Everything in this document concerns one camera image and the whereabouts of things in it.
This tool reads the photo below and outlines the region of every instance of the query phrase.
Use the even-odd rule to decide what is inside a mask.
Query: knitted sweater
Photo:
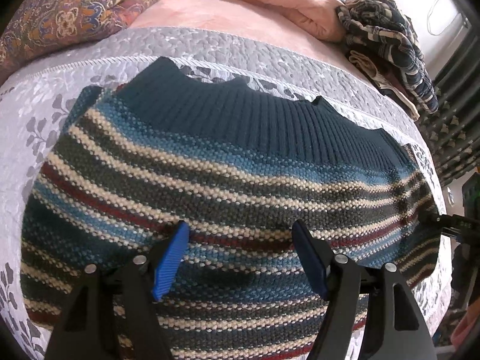
[[[395,261],[411,285],[440,235],[408,151],[327,101],[292,102],[241,78],[191,79],[160,58],[124,87],[85,88],[25,210],[21,282],[30,318],[54,325],[89,263],[123,265],[186,221],[190,244],[156,309],[176,357],[285,359],[309,351],[326,311],[290,229],[302,219],[361,264]],[[364,323],[366,297],[356,327]],[[121,303],[126,358],[133,358]]]

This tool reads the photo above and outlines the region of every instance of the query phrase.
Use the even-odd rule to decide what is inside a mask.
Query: bedspread
[[[324,62],[235,35],[174,27],[129,28],[51,55],[16,72],[0,88],[0,292],[6,294],[0,314],[33,359],[43,357],[50,333],[28,319],[20,291],[25,200],[81,89],[90,83],[117,87],[158,56],[170,57],[183,73],[208,83],[243,76],[252,89],[278,97],[312,100],[322,95],[357,125],[383,128],[400,144],[412,145],[439,212],[446,212],[431,155],[413,121],[370,86]],[[414,290],[431,333],[450,299],[450,258],[450,242],[444,238],[434,273]],[[359,330],[347,358],[358,356],[361,340]]]

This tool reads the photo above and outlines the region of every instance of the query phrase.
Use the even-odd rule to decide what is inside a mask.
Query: knit fabric
[[[309,351],[326,311],[292,223],[361,264],[396,262],[413,286],[435,267],[440,235],[417,221],[433,206],[385,131],[356,126],[321,97],[202,83],[160,58],[117,92],[87,87],[77,100],[26,206],[25,304],[52,327],[87,264],[121,266],[184,220],[188,250],[155,305],[174,356],[292,358]],[[361,297],[356,328],[366,307]],[[115,313],[132,359],[121,299]]]

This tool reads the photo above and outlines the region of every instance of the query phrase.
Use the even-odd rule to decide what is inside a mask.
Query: black and white plaid fabric
[[[347,45],[362,44],[400,69],[400,79],[429,113],[438,109],[434,87],[411,20],[393,0],[347,0],[336,8]]]

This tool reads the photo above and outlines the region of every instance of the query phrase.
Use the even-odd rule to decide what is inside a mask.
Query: paisley pillow
[[[27,62],[104,39],[158,0],[24,0],[0,38],[0,85]]]

